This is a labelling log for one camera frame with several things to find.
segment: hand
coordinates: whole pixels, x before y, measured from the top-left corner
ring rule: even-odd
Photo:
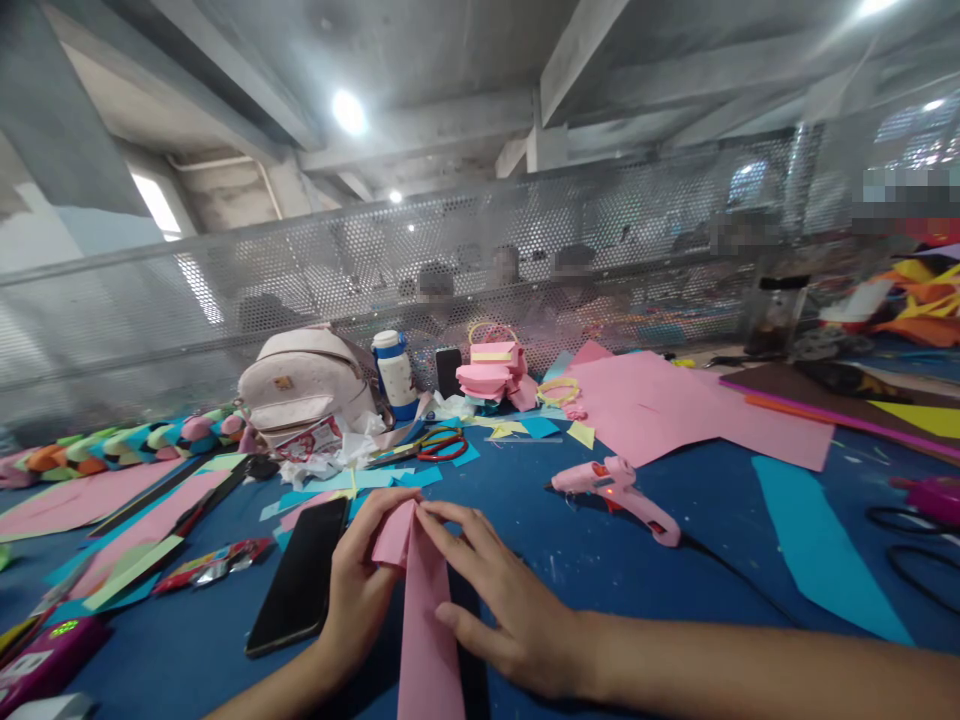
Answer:
[[[316,648],[339,675],[341,684],[366,660],[390,605],[393,586],[402,576],[395,567],[370,562],[370,544],[383,517],[419,488],[374,490],[333,551],[330,609]]]
[[[463,537],[455,538],[433,515],[458,523]],[[437,608],[437,619],[467,650],[518,685],[549,698],[580,696],[587,682],[584,672],[590,668],[589,661],[580,660],[589,657],[580,616],[507,549],[479,510],[423,502],[417,517],[447,561],[490,607],[499,627],[494,630],[452,603]]]

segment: glue gun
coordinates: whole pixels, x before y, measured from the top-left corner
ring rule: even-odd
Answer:
[[[608,457],[604,464],[584,463],[553,476],[553,489],[559,493],[595,493],[633,513],[650,528],[653,539],[666,547],[680,544],[680,526],[656,503],[633,487],[636,471],[621,457]]]

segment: concrete ceiling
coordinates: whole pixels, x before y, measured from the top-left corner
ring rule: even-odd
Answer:
[[[582,163],[779,129],[853,70],[874,102],[960,86],[955,0],[863,21],[861,0],[46,2],[111,131],[266,164],[293,148],[328,205],[541,169],[557,138]],[[330,117],[341,88],[360,138]]]

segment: smartphone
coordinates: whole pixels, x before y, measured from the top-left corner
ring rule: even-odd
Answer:
[[[459,348],[437,350],[437,391],[445,398],[451,395],[463,395],[460,381],[457,380],[457,368],[463,365],[463,356]]]
[[[347,520],[346,498],[307,508],[247,638],[247,657],[257,658],[319,635],[330,602],[333,550]]]

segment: red scissors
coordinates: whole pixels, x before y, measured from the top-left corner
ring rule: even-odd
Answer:
[[[446,433],[453,433],[453,435],[438,437]],[[445,455],[439,454],[439,451],[445,450],[446,448],[457,444],[459,444],[459,447],[453,452]],[[414,457],[417,460],[423,460],[424,462],[446,462],[447,460],[454,460],[463,455],[467,451],[468,447],[470,447],[470,443],[467,442],[467,439],[463,436],[462,428],[438,427],[431,430],[413,445],[401,450],[400,452],[392,452],[381,455],[367,467],[376,468],[383,465],[391,465],[395,462],[409,460],[410,458]]]

